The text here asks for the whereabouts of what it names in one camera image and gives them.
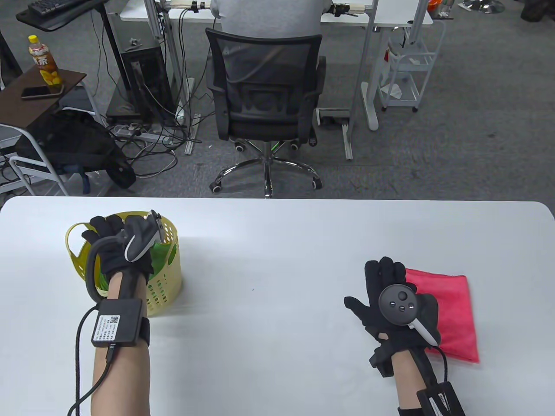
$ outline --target office chair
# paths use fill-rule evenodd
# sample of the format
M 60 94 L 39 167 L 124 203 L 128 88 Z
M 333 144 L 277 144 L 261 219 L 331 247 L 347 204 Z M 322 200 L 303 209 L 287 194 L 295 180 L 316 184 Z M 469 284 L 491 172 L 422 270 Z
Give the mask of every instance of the office chair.
M 322 188 L 316 171 L 300 162 L 276 156 L 286 143 L 317 144 L 312 114 L 324 88 L 326 58 L 319 57 L 321 35 L 291 39 L 260 39 L 206 29 L 212 62 L 206 84 L 214 96 L 216 126 L 221 140 L 243 143 L 259 157 L 221 171 L 210 189 L 221 191 L 221 180 L 254 164 L 264 166 L 264 196 L 273 193 L 270 166 L 279 163 L 312 175 L 312 187 Z M 259 148 L 253 141 L 262 141 Z

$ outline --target orange object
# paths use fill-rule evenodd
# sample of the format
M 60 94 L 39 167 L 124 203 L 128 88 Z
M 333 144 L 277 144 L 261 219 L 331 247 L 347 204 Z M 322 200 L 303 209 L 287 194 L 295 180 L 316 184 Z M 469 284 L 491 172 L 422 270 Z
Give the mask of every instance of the orange object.
M 428 13 L 433 13 L 441 3 L 443 3 L 443 0 L 430 0 L 428 3 Z
M 29 43 L 29 53 L 33 57 L 44 82 L 48 84 L 52 92 L 59 92 L 62 89 L 63 81 L 50 49 L 41 43 L 36 35 L 29 36 Z
M 407 269 L 407 282 L 418 287 L 418 293 L 431 293 L 440 308 L 437 329 L 445 355 L 471 363 L 479 363 L 476 328 L 472 315 L 470 289 L 466 276 L 446 276 Z

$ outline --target tripod base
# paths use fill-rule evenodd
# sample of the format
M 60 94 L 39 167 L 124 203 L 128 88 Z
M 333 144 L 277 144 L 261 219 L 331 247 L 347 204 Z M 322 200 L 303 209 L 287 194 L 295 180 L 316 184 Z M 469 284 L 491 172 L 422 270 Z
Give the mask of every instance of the tripod base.
M 505 6 L 498 0 L 464 0 L 463 6 L 484 14 L 497 14 L 505 11 Z

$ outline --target black bag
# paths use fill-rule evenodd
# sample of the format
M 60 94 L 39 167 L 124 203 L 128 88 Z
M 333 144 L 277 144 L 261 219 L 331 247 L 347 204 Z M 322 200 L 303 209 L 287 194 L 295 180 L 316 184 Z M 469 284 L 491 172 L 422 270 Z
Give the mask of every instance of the black bag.
M 527 22 L 539 22 L 547 13 L 550 0 L 526 0 L 521 19 Z
M 57 173 L 81 174 L 84 194 L 90 192 L 86 172 L 105 170 L 122 189 L 127 189 L 137 180 L 113 137 L 89 113 L 64 110 L 49 114 L 44 123 L 34 130 L 33 137 Z M 16 153 L 24 158 L 40 160 L 25 136 L 17 141 Z

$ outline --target keyboard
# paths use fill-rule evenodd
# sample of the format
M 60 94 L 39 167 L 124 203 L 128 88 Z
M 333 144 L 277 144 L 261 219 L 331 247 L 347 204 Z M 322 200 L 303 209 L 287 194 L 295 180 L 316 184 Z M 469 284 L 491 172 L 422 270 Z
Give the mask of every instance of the keyboard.
M 31 3 L 29 5 L 29 10 L 39 16 L 46 17 L 86 1 L 87 0 L 39 0 L 38 2 Z

